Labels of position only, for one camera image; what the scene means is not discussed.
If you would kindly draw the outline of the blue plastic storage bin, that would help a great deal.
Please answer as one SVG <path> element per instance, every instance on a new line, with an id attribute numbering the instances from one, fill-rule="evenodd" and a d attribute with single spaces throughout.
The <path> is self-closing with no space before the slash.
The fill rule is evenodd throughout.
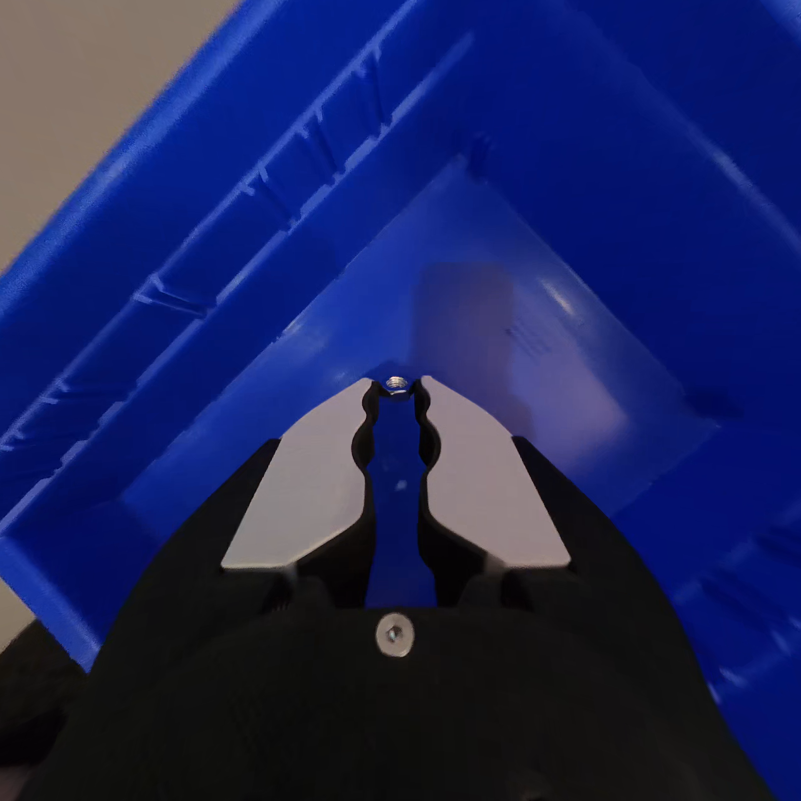
<path id="1" fill-rule="evenodd" d="M 243 2 L 2 277 L 2 576 L 89 670 L 156 546 L 355 380 L 610 516 L 799 799 L 799 18 Z"/>

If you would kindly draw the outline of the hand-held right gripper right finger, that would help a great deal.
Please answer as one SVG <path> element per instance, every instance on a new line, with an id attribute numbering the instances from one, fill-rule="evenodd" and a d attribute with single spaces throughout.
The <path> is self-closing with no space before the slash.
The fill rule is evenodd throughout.
<path id="1" fill-rule="evenodd" d="M 571 556 L 512 434 L 431 375 L 414 388 L 425 465 L 417 544 L 438 606 L 455 606 L 480 575 L 565 569 Z"/>

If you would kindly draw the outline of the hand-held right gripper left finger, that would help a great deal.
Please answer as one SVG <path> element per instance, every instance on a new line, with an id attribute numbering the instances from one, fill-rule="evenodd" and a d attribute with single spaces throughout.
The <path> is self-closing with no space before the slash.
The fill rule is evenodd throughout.
<path id="1" fill-rule="evenodd" d="M 381 396 L 378 383 L 360 379 L 282 435 L 223 570 L 313 577 L 336 606 L 365 605 L 376 544 L 368 466 Z"/>

